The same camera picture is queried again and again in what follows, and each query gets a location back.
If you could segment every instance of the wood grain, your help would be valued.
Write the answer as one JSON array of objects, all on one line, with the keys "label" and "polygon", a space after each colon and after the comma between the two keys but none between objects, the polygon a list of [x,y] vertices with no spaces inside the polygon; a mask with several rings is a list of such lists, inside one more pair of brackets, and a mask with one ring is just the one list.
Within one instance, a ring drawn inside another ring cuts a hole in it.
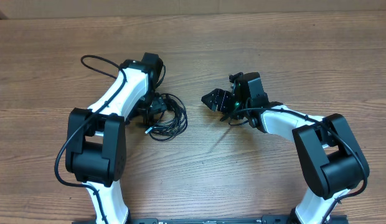
[{"label": "wood grain", "polygon": [[[0,21],[0,223],[95,215],[86,191],[60,185],[53,173],[69,112],[113,81],[79,59],[121,63],[145,52],[167,65],[158,91],[180,96],[189,127],[165,143],[127,128],[121,187],[133,217],[259,217],[300,202],[306,184],[293,143],[231,128],[200,102],[228,89],[228,74],[259,71],[270,100],[347,118],[371,173],[368,189],[334,213],[386,223],[386,12]],[[62,177],[73,181],[63,164]]]},{"label": "wood grain", "polygon": [[386,0],[0,0],[1,19],[386,10]]}]

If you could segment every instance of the wooden table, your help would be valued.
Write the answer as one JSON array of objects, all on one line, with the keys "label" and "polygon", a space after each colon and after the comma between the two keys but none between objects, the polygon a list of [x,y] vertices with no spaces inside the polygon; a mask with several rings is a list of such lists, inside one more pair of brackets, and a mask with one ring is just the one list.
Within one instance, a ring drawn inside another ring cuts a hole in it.
[{"label": "wooden table", "polygon": [[[334,214],[386,223],[386,11],[0,21],[0,223],[95,216],[86,190],[53,172],[68,114],[113,82],[80,57],[121,63],[145,52],[164,60],[158,91],[180,96],[189,127],[165,143],[127,128],[121,187],[133,217],[259,217],[300,202],[307,185],[294,144],[231,128],[200,102],[228,90],[229,74],[259,71],[270,100],[347,118],[371,172],[367,190]],[[75,180],[64,159],[60,173]]]}]

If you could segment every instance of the black cable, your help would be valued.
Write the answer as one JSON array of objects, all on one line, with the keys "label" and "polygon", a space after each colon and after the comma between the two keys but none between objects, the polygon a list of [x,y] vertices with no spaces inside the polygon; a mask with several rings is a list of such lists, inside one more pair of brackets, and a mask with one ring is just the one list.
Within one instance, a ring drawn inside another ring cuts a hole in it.
[{"label": "black cable", "polygon": [[240,125],[243,125],[243,124],[247,124],[248,120],[246,120],[244,122],[241,122],[241,123],[238,123],[238,124],[231,124],[231,122],[232,122],[232,119],[229,119],[228,124],[231,125],[231,126],[240,126]]},{"label": "black cable", "polygon": [[87,64],[83,61],[85,58],[95,58],[95,59],[99,59],[99,60],[102,60],[102,61],[104,61],[104,62],[107,62],[107,63],[109,63],[109,64],[112,64],[112,65],[114,65],[114,66],[119,67],[116,63],[114,63],[114,62],[112,62],[112,61],[110,61],[110,60],[108,60],[108,59],[105,59],[105,58],[96,56],[96,55],[84,55],[84,56],[81,57],[81,63],[82,63],[83,66],[89,68],[90,70],[93,70],[93,71],[95,71],[95,72],[98,72],[98,73],[100,73],[100,74],[107,75],[108,77],[111,77],[111,78],[114,78],[114,79],[117,78],[117,77],[115,77],[115,76],[112,75],[112,74],[103,72],[103,71],[101,71],[101,70],[99,70],[99,69],[95,69],[95,68],[93,68],[93,67],[87,65]]},{"label": "black cable", "polygon": [[69,187],[85,187],[85,188],[88,188],[90,190],[93,191],[93,194],[96,196],[96,199],[98,200],[98,204],[99,204],[99,210],[100,210],[100,214],[101,214],[101,219],[106,223],[108,224],[108,221],[107,221],[107,218],[106,218],[106,215],[105,215],[105,212],[103,211],[103,205],[101,203],[101,200],[100,200],[100,196],[99,196],[99,191],[94,188],[93,186],[91,185],[88,185],[88,184],[74,184],[74,183],[70,183],[70,182],[66,182],[64,181],[61,176],[59,175],[59,162],[60,162],[60,158],[62,157],[62,154],[64,152],[64,150],[66,149],[66,147],[70,144],[71,140],[75,137],[75,135],[79,132],[79,131],[83,131],[83,128],[85,128],[85,126],[96,116],[98,115],[103,109],[105,109],[112,100],[114,100],[114,98],[117,96],[117,94],[122,90],[122,88],[124,87],[125,83],[127,82],[126,80],[126,74],[125,72],[120,68],[120,66],[118,66],[116,63],[112,62],[112,61],[109,61],[105,58],[102,58],[102,57],[99,57],[99,56],[95,56],[95,55],[84,55],[82,58],[81,58],[81,63],[86,66],[87,68],[89,69],[92,69],[96,72],[99,72],[99,73],[102,73],[104,75],[108,75],[110,77],[114,77],[113,75],[110,75],[110,74],[107,74],[105,72],[102,72],[102,71],[99,71],[95,68],[92,68],[88,65],[86,65],[84,62],[83,62],[83,59],[85,58],[95,58],[95,59],[98,59],[98,60],[102,60],[104,62],[107,62],[111,65],[114,65],[116,68],[118,68],[119,71],[122,72],[123,74],[123,82],[121,83],[120,87],[114,92],[114,94],[108,99],[108,101],[106,101],[103,106],[101,106],[98,110],[96,110],[94,113],[92,113],[78,128],[77,130],[67,139],[67,141],[64,143],[64,145],[62,146],[62,148],[60,149],[59,153],[57,154],[57,157],[56,157],[56,161],[55,161],[55,176],[57,178],[57,180],[63,184],[63,185],[66,185],[66,186],[69,186]]},{"label": "black cable", "polygon": [[292,115],[295,115],[299,118],[302,118],[302,119],[305,119],[306,121],[310,121],[310,122],[314,122],[316,123],[317,125],[320,125],[323,129],[325,129],[327,132],[329,132],[337,141],[339,141],[341,144],[344,145],[344,147],[346,149],[348,149],[348,151],[352,154],[352,156],[355,158],[356,162],[358,163],[359,167],[360,167],[360,171],[363,175],[363,184],[362,184],[362,187],[353,192],[353,193],[349,193],[349,194],[346,194],[346,195],[343,195],[343,196],[340,196],[340,197],[337,197],[334,199],[333,203],[331,204],[331,206],[328,208],[325,216],[323,216],[322,218],[322,221],[321,223],[325,223],[326,222],[326,219],[327,217],[331,214],[332,210],[334,209],[334,207],[337,205],[337,203],[340,203],[342,199],[344,198],[349,198],[349,197],[354,197],[356,195],[359,195],[360,193],[362,193],[366,187],[367,187],[367,176],[366,176],[366,173],[365,173],[365,169],[364,169],[364,166],[363,164],[361,163],[359,157],[356,155],[356,153],[351,149],[351,147],[349,147],[349,145],[337,134],[335,133],[331,128],[327,127],[323,122],[320,122],[316,119],[313,119],[313,118],[310,118],[308,115],[306,114],[301,114],[301,113],[298,113],[298,112],[295,112],[295,111],[291,111],[291,110],[284,110],[284,109],[274,109],[274,108],[245,108],[245,109],[241,109],[241,110],[238,110],[238,111],[233,111],[229,114],[227,114],[226,116],[224,116],[223,118],[221,118],[221,121],[225,121],[227,118],[229,117],[232,117],[234,114],[237,114],[237,113],[241,113],[241,112],[246,112],[246,111],[253,111],[253,110],[258,110],[258,111],[275,111],[275,112],[282,112],[282,113],[288,113],[288,114],[292,114]]},{"label": "black cable", "polygon": [[[176,136],[183,133],[187,128],[187,115],[185,104],[177,96],[170,93],[163,93],[160,96],[165,96],[164,103],[167,105],[167,110],[175,113],[173,119],[160,123],[164,112],[157,120],[157,122],[148,129],[150,137],[156,141],[168,141],[174,139]],[[182,106],[179,106],[178,102],[171,97],[177,99]],[[166,138],[157,138],[158,136],[166,136]]]}]

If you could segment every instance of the white plastic casing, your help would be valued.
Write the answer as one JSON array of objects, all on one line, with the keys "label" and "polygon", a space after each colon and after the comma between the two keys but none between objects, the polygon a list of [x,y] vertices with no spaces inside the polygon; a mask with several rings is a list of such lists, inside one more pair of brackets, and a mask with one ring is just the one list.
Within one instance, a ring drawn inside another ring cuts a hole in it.
[{"label": "white plastic casing", "polygon": [[[274,106],[273,109],[290,110],[287,106]],[[323,119],[322,116],[308,116],[317,121]],[[304,125],[312,125],[313,122],[305,121],[303,118],[299,118],[293,114],[277,111],[265,111],[261,114],[261,121],[264,130],[270,134],[279,135],[287,140],[294,142],[292,130]],[[296,215],[302,224],[320,224],[323,216],[326,214],[330,205],[333,203],[336,197],[345,195],[349,192],[348,189],[337,192],[332,198],[324,200],[322,197],[316,196],[311,189],[307,189],[305,196],[301,203],[296,207]]]},{"label": "white plastic casing", "polygon": [[[121,194],[120,181],[114,181],[110,187],[105,187],[103,184],[90,182],[87,184],[93,186],[99,191],[99,196],[103,211],[109,224],[124,224],[128,217],[128,208],[124,204],[123,195]],[[96,224],[105,223],[101,219],[101,213],[99,209],[98,200],[93,191],[87,189],[91,196],[93,206],[96,211]]]},{"label": "white plastic casing", "polygon": [[[274,106],[273,109],[284,109],[290,110],[287,106]],[[309,118],[313,118],[315,120],[321,121],[323,119],[322,116],[308,116]],[[313,122],[305,121],[303,118],[299,118],[293,114],[288,114],[284,112],[276,112],[276,111],[265,111],[261,114],[261,121],[264,127],[264,130],[269,134],[279,135],[287,140],[294,141],[293,132],[294,128],[301,127],[305,124],[312,125]]]},{"label": "white plastic casing", "polygon": [[348,194],[348,192],[349,190],[345,189],[335,193],[331,198],[324,200],[322,197],[316,196],[311,189],[308,188],[303,200],[295,208],[295,214],[302,224],[320,224],[334,199]]},{"label": "white plastic casing", "polygon": [[[127,82],[117,96],[110,102],[110,104],[103,109],[100,114],[110,115],[112,113],[118,116],[123,116],[126,119],[133,109],[136,102],[143,97],[149,88],[148,74],[143,73],[141,70],[126,68],[123,69],[126,75]],[[94,104],[88,107],[93,112],[102,107],[102,105],[115,93],[121,86],[124,76],[121,71],[118,72],[118,77],[108,91]],[[103,136],[103,133],[96,132],[95,135]],[[105,187],[103,184],[95,182],[87,182],[87,184],[93,186],[99,191],[99,196],[104,209],[104,213],[108,223],[110,224],[124,224],[128,217],[128,208],[124,204],[123,196],[121,194],[120,181],[115,181],[110,187]],[[102,220],[98,200],[93,191],[87,189],[93,206],[96,211],[96,223],[105,223]]]},{"label": "white plastic casing", "polygon": [[[101,114],[110,115],[115,113],[126,119],[136,102],[138,102],[138,100],[148,92],[148,74],[133,68],[126,68],[123,70],[125,72],[127,82],[110,104],[100,112]],[[123,79],[124,76],[122,72],[119,71],[118,77],[112,86],[96,103],[90,105],[88,109],[91,109],[92,112],[98,110],[121,86]]]}]

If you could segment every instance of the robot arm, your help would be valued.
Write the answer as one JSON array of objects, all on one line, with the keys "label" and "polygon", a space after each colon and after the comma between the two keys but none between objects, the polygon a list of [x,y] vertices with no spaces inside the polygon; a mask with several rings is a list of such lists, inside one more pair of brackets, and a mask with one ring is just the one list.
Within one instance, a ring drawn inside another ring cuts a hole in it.
[{"label": "robot arm", "polygon": [[[128,221],[129,212],[120,187],[126,162],[125,121],[133,110],[151,108],[162,60],[158,55],[145,53],[141,62],[126,60],[120,68],[125,72],[127,82],[88,127],[73,138],[66,150],[66,169],[75,174],[77,181],[94,187],[100,194],[101,202],[94,191],[87,188],[96,211],[96,220],[88,223],[105,223],[106,220],[108,223],[124,224]],[[96,103],[87,110],[75,108],[70,113],[67,138],[116,93],[123,79],[120,71],[114,84]],[[85,136],[93,135],[103,137],[103,144],[86,140]]]},{"label": "robot arm", "polygon": [[[279,102],[269,102],[263,91],[260,74],[238,73],[229,76],[232,92],[215,89],[202,97],[213,111],[226,114],[221,121],[246,118],[251,127],[263,133],[279,135],[294,141],[308,190],[302,202],[291,212],[297,223],[321,223],[336,198],[347,194],[363,179],[354,156],[330,133],[337,133],[360,159],[366,176],[369,165],[345,118],[309,116],[289,109]],[[324,149],[338,146],[327,155]]]}]

